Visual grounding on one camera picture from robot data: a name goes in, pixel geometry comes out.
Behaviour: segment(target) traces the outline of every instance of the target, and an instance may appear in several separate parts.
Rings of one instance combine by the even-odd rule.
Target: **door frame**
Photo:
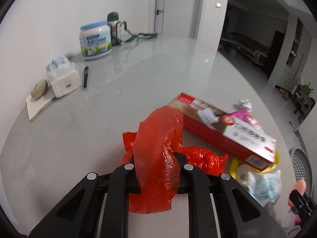
[[[201,14],[202,14],[202,2],[203,2],[203,0],[199,0],[198,10],[197,10],[197,20],[196,20],[196,27],[195,27],[195,32],[194,32],[194,38],[196,38],[196,39],[198,36],[200,19],[201,19]],[[156,0],[150,0],[150,2],[149,2],[149,18],[148,18],[148,26],[147,26],[147,31],[149,33],[154,32],[155,10],[156,10]]]

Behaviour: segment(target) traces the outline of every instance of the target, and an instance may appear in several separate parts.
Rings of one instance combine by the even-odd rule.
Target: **plastic container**
[[[79,42],[82,56],[87,60],[103,57],[110,53],[112,44],[107,21],[80,27]]]

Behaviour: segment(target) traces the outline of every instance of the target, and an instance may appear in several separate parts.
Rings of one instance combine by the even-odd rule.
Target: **product packaging box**
[[[275,161],[276,140],[221,109],[181,93],[169,104],[184,115],[184,128],[260,171]]]

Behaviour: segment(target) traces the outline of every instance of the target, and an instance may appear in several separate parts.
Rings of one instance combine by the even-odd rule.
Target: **green bottle cap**
[[[115,20],[119,20],[119,13],[110,12],[107,16],[107,21],[115,21]]]

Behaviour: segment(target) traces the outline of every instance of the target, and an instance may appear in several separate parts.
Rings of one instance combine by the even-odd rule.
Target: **door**
[[[280,51],[283,45],[285,34],[279,31],[275,31],[274,39],[268,53],[266,62],[262,67],[262,71],[267,75],[267,79],[271,76],[271,73],[275,67],[278,56],[280,55]]]
[[[155,32],[194,37],[199,0],[156,0]]]

